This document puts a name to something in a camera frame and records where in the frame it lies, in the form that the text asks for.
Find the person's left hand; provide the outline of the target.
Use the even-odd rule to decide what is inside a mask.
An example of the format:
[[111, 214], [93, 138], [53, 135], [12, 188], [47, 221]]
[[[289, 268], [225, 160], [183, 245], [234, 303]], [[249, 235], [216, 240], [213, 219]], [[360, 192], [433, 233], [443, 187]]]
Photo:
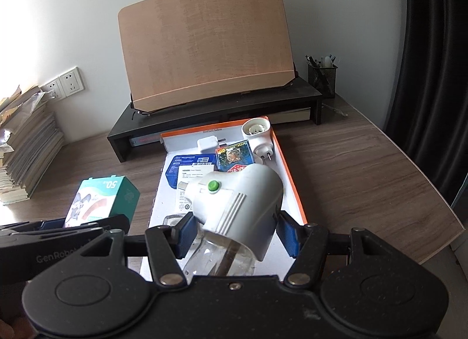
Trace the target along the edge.
[[25, 317], [18, 317], [10, 323], [0, 320], [1, 339], [29, 339], [35, 336], [36, 332]]

